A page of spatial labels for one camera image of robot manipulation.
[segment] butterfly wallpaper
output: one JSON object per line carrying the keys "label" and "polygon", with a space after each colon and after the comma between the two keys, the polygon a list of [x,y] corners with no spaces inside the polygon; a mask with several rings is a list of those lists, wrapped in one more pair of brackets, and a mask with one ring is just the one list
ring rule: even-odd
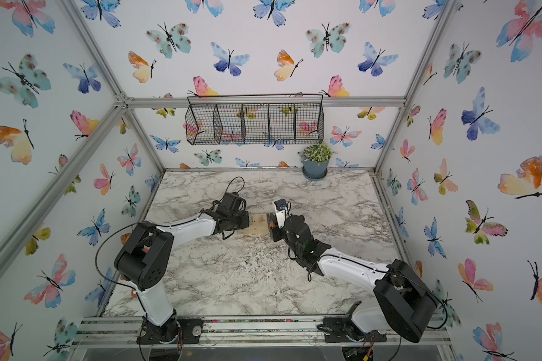
{"label": "butterfly wallpaper", "polygon": [[[420,16],[434,21],[444,3]],[[542,0],[463,4],[385,138],[381,189],[414,269],[448,300],[458,359],[542,358]]]}

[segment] wire basket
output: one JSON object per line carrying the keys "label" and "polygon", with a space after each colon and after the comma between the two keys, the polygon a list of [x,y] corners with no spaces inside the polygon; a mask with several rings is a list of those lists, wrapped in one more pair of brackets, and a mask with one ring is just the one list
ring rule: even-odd
{"label": "wire basket", "polygon": [[234,95],[188,100],[185,129],[187,141],[193,146],[323,141],[322,95]]}

